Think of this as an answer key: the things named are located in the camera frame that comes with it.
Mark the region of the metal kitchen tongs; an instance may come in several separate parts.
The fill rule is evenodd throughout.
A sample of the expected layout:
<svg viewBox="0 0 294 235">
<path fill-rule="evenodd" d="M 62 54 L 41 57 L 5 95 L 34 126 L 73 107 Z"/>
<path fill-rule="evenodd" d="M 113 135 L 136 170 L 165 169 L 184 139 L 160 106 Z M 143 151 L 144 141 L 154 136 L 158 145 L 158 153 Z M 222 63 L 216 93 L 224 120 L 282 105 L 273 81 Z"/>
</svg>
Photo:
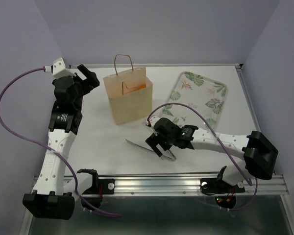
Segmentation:
<svg viewBox="0 0 294 235">
<path fill-rule="evenodd" d="M 133 146 L 136 146 L 136 147 L 138 147 L 138 148 L 140 148 L 140 149 L 143 149 L 143 150 L 146 150 L 146 151 L 152 152 L 152 153 L 154 153 L 154 154 L 156 154 L 156 155 L 158 156 L 158 154 L 157 154 L 154 150 L 152 150 L 150 147 L 145 147 L 145 146 L 139 145 L 139 144 L 134 143 L 134 142 L 132 142 L 132 141 L 130 141 L 130 140 L 128 140 L 128 139 L 126 139 L 125 141 L 126 141 L 127 143 L 133 145 Z M 175 156 L 170 150 L 168 150 L 167 153 L 168 153 L 168 154 L 165 154 L 165 153 L 162 152 L 162 153 L 161 153 L 161 156 L 158 156 L 158 157 L 159 157 L 160 159 L 162 159 L 162 160 L 167 160 L 167 161 L 175 162 L 175 161 L 176 161 L 176 156 Z"/>
</svg>

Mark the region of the brown paper bag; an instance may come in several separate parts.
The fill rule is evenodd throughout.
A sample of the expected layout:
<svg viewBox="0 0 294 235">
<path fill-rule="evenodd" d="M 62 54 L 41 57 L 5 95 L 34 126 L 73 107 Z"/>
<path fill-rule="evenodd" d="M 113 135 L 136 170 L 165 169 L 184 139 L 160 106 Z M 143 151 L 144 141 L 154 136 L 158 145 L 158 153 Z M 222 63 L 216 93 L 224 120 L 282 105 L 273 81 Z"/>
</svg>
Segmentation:
<svg viewBox="0 0 294 235">
<path fill-rule="evenodd" d="M 119 72 L 114 59 L 115 73 L 103 78 L 110 110 L 116 125 L 136 121 L 151 113 L 153 83 L 145 67 L 131 68 Z"/>
</svg>

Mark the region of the orange fake croissant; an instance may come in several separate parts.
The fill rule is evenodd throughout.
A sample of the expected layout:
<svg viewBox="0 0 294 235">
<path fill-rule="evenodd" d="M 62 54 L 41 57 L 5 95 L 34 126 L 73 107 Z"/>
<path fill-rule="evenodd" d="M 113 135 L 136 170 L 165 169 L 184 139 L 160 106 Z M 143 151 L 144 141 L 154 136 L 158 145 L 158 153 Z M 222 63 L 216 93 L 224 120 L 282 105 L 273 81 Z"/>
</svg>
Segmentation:
<svg viewBox="0 0 294 235">
<path fill-rule="evenodd" d="M 141 86 L 138 88 L 138 90 L 141 90 L 141 89 L 144 89 L 144 88 L 146 88 L 146 84 L 141 85 Z"/>
</svg>

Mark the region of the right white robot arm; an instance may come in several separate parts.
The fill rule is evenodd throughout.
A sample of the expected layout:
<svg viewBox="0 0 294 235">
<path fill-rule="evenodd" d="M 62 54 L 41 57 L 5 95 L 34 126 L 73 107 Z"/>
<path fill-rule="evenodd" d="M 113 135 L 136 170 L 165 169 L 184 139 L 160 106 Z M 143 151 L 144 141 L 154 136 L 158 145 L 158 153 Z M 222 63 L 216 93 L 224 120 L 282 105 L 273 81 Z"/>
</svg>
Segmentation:
<svg viewBox="0 0 294 235">
<path fill-rule="evenodd" d="M 222 167 L 216 178 L 205 179 L 201 185 L 204 194 L 242 192 L 238 184 L 246 179 L 272 179 L 278 150 L 261 132 L 252 131 L 249 135 L 238 136 L 212 133 L 193 125 L 179 127 L 164 117 L 151 118 L 147 126 L 153 134 L 146 143 L 159 157 L 175 146 L 225 153 L 229 158 L 239 159 Z"/>
</svg>

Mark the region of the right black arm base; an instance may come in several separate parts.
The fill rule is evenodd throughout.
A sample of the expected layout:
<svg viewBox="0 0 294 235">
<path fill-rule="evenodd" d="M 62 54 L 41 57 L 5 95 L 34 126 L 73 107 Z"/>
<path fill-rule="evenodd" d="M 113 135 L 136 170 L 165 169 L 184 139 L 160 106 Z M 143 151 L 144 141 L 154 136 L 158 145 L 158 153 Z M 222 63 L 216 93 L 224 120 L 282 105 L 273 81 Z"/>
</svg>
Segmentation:
<svg viewBox="0 0 294 235">
<path fill-rule="evenodd" d="M 233 209 L 236 205 L 236 193 L 244 193 L 244 186 L 231 186 L 218 181 L 216 178 L 203 178 L 200 180 L 200 192 L 207 196 L 214 196 L 218 206 L 224 209 Z"/>
</svg>

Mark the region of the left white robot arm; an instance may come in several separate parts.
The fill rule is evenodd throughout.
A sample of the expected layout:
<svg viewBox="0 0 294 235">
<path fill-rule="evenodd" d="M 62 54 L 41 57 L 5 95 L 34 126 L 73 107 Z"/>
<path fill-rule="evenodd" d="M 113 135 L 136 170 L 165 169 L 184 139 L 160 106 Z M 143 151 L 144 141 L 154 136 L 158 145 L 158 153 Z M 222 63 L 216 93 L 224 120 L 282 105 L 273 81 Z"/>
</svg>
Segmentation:
<svg viewBox="0 0 294 235">
<path fill-rule="evenodd" d="M 94 72 L 83 64 L 77 68 L 85 79 L 65 70 L 52 81 L 55 102 L 43 166 L 32 192 L 23 196 L 23 205 L 37 218 L 68 220 L 74 211 L 76 184 L 65 188 L 64 173 L 82 120 L 83 97 L 100 85 Z"/>
</svg>

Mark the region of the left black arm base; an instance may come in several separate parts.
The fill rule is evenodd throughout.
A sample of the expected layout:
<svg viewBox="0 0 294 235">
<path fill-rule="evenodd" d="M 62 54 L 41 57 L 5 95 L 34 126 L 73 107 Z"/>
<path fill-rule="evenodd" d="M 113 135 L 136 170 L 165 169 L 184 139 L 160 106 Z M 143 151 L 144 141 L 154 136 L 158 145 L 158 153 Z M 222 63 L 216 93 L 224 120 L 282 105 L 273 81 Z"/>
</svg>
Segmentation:
<svg viewBox="0 0 294 235">
<path fill-rule="evenodd" d="M 80 169 L 77 177 L 79 177 L 78 191 L 83 195 L 95 195 L 86 200 L 96 208 L 102 205 L 104 195 L 114 194 L 115 179 L 100 178 L 94 169 Z"/>
</svg>

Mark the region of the floral leaf pattern tray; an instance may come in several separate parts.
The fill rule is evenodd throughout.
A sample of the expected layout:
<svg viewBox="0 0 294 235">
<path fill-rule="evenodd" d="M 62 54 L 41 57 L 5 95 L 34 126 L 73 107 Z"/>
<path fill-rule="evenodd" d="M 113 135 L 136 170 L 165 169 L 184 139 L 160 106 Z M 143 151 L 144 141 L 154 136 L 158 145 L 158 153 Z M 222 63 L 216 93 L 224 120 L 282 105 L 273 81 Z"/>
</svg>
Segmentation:
<svg viewBox="0 0 294 235">
<path fill-rule="evenodd" d="M 181 103 L 196 110 L 207 123 L 216 129 L 225 99 L 227 86 L 219 81 L 184 71 L 177 79 L 165 103 Z M 167 105 L 155 113 L 168 118 L 178 126 L 195 125 L 208 130 L 206 123 L 193 111 L 179 105 Z"/>
</svg>

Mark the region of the aluminium front rail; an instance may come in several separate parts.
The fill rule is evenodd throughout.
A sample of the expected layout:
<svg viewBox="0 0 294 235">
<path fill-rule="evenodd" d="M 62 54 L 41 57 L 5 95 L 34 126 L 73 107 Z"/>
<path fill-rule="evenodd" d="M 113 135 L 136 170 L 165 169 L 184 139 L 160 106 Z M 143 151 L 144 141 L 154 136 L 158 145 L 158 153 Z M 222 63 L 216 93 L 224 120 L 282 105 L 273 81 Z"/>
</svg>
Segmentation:
<svg viewBox="0 0 294 235">
<path fill-rule="evenodd" d="M 105 183 L 101 193 L 92 193 L 90 190 L 84 190 L 86 182 L 91 179 L 91 176 L 78 176 L 79 188 L 78 191 L 83 192 L 86 198 L 99 198 L 102 195 L 107 197 L 174 197 L 174 196 L 206 196 L 212 193 L 204 192 L 201 186 L 204 186 L 206 181 L 202 179 L 212 179 L 216 176 L 215 173 L 183 173 L 183 174 L 133 174 L 133 175 L 100 175 L 99 180 L 114 179 L 114 183 Z M 247 183 L 239 183 L 236 186 L 234 195 L 252 196 L 255 191 L 255 180 L 252 180 L 253 185 Z M 65 189 L 73 191 L 74 180 L 72 176 L 65 176 L 62 185 Z M 258 180 L 258 189 L 256 195 L 288 195 L 284 177 L 274 175 L 271 180 Z"/>
</svg>

